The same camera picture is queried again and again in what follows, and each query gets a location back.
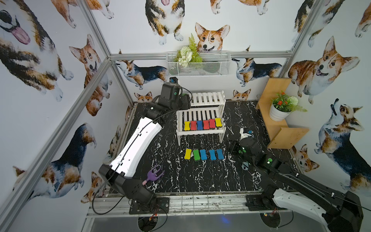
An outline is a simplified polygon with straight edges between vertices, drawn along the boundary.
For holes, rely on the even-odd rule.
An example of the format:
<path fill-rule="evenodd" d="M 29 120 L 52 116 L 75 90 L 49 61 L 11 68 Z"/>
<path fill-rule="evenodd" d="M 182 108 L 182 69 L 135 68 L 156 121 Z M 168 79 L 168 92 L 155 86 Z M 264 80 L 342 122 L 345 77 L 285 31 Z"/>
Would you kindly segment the yellow eraser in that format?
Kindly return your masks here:
<path fill-rule="evenodd" d="M 191 158 L 191 154 L 192 154 L 192 150 L 191 150 L 191 149 L 186 149 L 186 150 L 185 150 L 185 156 L 184 156 L 184 159 L 185 159 L 185 160 L 190 160 L 190 158 Z"/>
<path fill-rule="evenodd" d="M 222 127 L 223 127 L 223 123 L 222 123 L 221 118 L 216 118 L 216 119 L 215 119 L 215 126 L 216 126 L 217 128 L 222 128 Z"/>
<path fill-rule="evenodd" d="M 190 121 L 185 121 L 184 122 L 184 131 L 189 131 L 190 130 Z"/>

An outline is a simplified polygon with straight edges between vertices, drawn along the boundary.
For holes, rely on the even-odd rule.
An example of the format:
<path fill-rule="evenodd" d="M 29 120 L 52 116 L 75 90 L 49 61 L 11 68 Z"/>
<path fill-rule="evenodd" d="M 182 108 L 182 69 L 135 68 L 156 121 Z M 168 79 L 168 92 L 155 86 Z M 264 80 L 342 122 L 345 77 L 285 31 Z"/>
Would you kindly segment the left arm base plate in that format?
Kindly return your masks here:
<path fill-rule="evenodd" d="M 149 204 L 142 204 L 139 201 L 132 200 L 130 203 L 129 214 L 168 214 L 170 206 L 169 197 L 158 197 L 151 200 Z"/>

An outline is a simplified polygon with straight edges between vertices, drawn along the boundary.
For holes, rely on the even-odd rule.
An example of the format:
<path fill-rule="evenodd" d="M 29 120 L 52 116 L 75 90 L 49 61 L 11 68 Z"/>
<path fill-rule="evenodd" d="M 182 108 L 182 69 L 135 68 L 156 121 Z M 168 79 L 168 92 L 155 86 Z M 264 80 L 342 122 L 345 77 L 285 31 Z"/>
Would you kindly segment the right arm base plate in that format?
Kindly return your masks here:
<path fill-rule="evenodd" d="M 248 207 L 250 211 L 274 210 L 277 208 L 272 198 L 264 194 L 246 195 L 245 199 L 245 206 Z"/>

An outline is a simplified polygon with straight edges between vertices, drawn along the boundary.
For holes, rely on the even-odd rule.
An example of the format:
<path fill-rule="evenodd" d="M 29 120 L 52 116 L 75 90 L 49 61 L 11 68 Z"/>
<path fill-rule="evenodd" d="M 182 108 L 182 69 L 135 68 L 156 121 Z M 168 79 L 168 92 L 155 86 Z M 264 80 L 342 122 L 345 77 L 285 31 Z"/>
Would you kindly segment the light blue eraser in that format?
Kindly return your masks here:
<path fill-rule="evenodd" d="M 215 160 L 217 160 L 217 158 L 216 158 L 216 155 L 215 155 L 215 150 L 209 150 L 209 154 L 210 154 L 210 160 L 212 160 L 212 161 L 215 161 Z"/>
<path fill-rule="evenodd" d="M 206 154 L 206 150 L 204 150 L 204 149 L 200 150 L 200 156 L 201 156 L 201 160 L 207 160 L 208 159 L 207 154 Z"/>
<path fill-rule="evenodd" d="M 222 149 L 217 149 L 216 152 L 217 152 L 217 157 L 218 157 L 219 160 L 224 160 L 225 159 Z"/>

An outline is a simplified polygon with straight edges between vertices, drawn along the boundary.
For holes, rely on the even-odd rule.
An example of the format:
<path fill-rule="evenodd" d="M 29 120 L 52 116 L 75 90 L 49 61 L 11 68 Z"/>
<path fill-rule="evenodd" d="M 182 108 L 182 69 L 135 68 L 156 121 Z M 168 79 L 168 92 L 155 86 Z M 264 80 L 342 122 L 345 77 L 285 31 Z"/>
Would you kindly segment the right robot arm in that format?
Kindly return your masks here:
<path fill-rule="evenodd" d="M 240 138 L 232 141 L 230 151 L 242 158 L 248 167 L 264 172 L 270 179 L 300 193 L 295 195 L 269 185 L 261 195 L 264 207 L 276 206 L 297 212 L 320 222 L 328 232 L 360 231 L 364 214 L 356 194 L 342 193 L 298 172 L 285 171 L 290 165 L 265 153 L 247 128 L 240 128 Z"/>

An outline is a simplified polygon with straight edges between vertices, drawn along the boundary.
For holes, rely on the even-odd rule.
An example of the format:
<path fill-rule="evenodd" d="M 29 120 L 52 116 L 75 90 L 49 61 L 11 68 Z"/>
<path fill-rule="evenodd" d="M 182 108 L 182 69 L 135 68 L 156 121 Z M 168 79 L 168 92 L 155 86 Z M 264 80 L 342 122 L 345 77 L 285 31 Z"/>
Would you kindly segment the red eraser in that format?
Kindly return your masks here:
<path fill-rule="evenodd" d="M 210 129 L 209 120 L 204 120 L 203 121 L 203 129 L 204 130 L 209 130 Z"/>
<path fill-rule="evenodd" d="M 216 128 L 215 119 L 210 119 L 209 120 L 209 128 L 210 129 L 215 129 Z"/>
<path fill-rule="evenodd" d="M 190 130 L 196 131 L 197 130 L 197 121 L 191 121 L 190 122 Z"/>

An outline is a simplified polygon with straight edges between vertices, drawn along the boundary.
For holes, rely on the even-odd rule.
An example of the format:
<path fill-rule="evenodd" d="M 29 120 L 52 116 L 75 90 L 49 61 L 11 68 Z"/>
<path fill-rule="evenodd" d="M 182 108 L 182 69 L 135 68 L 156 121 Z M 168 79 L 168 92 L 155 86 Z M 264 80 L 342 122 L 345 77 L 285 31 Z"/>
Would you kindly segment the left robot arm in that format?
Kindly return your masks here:
<path fill-rule="evenodd" d="M 133 176 L 148 146 L 164 127 L 164 117 L 178 110 L 190 109 L 191 97 L 183 90 L 176 77 L 171 77 L 169 82 L 163 84 L 161 94 L 148 104 L 123 150 L 110 164 L 100 167 L 99 174 L 104 180 L 102 186 L 108 185 L 128 199 L 146 207 L 155 204 L 155 194 Z"/>

